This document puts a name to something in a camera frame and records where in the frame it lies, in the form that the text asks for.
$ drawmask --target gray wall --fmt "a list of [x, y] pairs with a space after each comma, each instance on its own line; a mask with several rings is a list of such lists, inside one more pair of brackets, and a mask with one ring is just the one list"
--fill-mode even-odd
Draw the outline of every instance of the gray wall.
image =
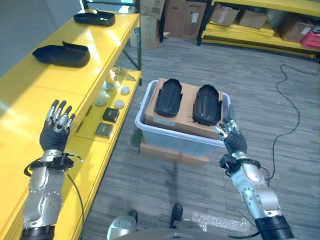
[[80, 9], [79, 0], [1, 1], [0, 77]]

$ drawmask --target black plastic tray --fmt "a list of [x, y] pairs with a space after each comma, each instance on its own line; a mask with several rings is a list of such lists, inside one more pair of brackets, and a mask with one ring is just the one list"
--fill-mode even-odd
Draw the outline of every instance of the black plastic tray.
[[178, 114], [182, 86], [177, 79], [169, 79], [163, 83], [156, 99], [154, 111], [160, 116], [173, 118]]
[[89, 49], [86, 46], [62, 42], [63, 46], [48, 45], [37, 48], [32, 55], [42, 63], [64, 67], [81, 68], [90, 59]]
[[99, 26], [112, 26], [115, 24], [116, 17], [114, 13], [95, 10], [94, 12], [78, 13], [73, 19], [80, 24], [91, 24]]
[[211, 85], [203, 85], [193, 104], [193, 119], [206, 126], [216, 125], [221, 120], [222, 101], [219, 92]]

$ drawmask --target red box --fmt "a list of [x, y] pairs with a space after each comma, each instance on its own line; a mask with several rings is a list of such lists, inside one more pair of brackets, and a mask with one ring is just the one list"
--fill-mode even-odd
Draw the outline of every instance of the red box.
[[305, 48], [320, 49], [320, 34], [309, 31], [300, 43]]

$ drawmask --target brown cardboard box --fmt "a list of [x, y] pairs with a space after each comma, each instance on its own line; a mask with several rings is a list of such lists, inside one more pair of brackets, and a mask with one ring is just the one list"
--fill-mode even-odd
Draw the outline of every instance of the brown cardboard box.
[[170, 32], [172, 37], [181, 37], [186, 0], [170, 0], [167, 3], [164, 32]]
[[[154, 109], [159, 94], [159, 90], [162, 88], [165, 81], [167, 81], [167, 79], [159, 78], [159, 82], [155, 87], [149, 105], [145, 112], [145, 124], [181, 133], [217, 139], [219, 135], [213, 132], [210, 126], [205, 126], [197, 122], [194, 122], [193, 106], [197, 92], [200, 89], [199, 86], [180, 82], [182, 86], [181, 93], [183, 95], [180, 103], [179, 112], [175, 117], [163, 117], [155, 113]], [[222, 100], [222, 97], [222, 93], [219, 92], [219, 100]]]
[[166, 0], [140, 0], [140, 13], [161, 19]]
[[238, 9], [233, 9], [229, 6], [223, 6], [218, 3], [214, 7], [210, 20], [213, 21], [215, 24], [229, 27], [235, 21], [238, 12]]
[[289, 14], [279, 25], [278, 33], [285, 41], [300, 43], [313, 26], [314, 25], [307, 19], [298, 18], [297, 15]]
[[161, 147], [151, 146], [146, 144], [143, 139], [141, 140], [140, 144], [140, 154], [155, 159], [172, 161], [179, 164], [190, 165], [193, 167], [201, 167], [209, 163], [208, 156], [198, 157]]
[[257, 13], [244, 9], [239, 15], [239, 25], [254, 29], [261, 29], [267, 21], [267, 18], [268, 16], [265, 13]]
[[[154, 17], [141, 15], [141, 47], [143, 49], [155, 49], [159, 43], [159, 20]], [[137, 34], [132, 33], [130, 37], [130, 44], [137, 47]]]
[[205, 2], [187, 1], [184, 7], [181, 37], [196, 39], [204, 18], [207, 4]]

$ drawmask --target person's shoe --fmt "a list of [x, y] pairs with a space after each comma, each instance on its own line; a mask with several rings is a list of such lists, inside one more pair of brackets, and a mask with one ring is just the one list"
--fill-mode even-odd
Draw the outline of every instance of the person's shoe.
[[182, 214], [184, 213], [184, 208], [180, 203], [177, 203], [174, 205], [172, 208], [172, 213], [171, 213], [171, 221], [170, 221], [170, 229], [175, 229], [176, 227], [174, 226], [175, 221], [181, 221], [182, 219]]
[[138, 223], [138, 212], [136, 210], [131, 210], [128, 215], [134, 217], [135, 222]]

